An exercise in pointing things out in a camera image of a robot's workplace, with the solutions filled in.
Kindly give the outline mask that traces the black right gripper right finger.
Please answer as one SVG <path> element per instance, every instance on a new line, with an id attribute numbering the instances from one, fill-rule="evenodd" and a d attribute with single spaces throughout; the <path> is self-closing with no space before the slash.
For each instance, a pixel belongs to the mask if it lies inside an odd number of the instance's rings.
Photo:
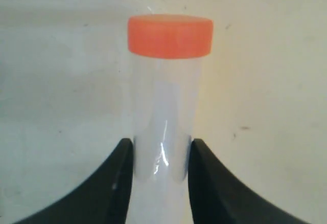
<path id="1" fill-rule="evenodd" d="M 194 223 L 303 223 L 242 183 L 202 139 L 191 144 L 188 188 Z"/>

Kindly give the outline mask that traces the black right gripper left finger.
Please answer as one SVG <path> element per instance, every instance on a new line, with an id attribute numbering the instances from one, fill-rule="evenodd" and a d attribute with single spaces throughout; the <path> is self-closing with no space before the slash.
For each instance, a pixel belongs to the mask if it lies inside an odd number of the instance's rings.
<path id="1" fill-rule="evenodd" d="M 133 144 L 124 138 L 77 188 L 20 223 L 125 223 L 132 179 Z"/>

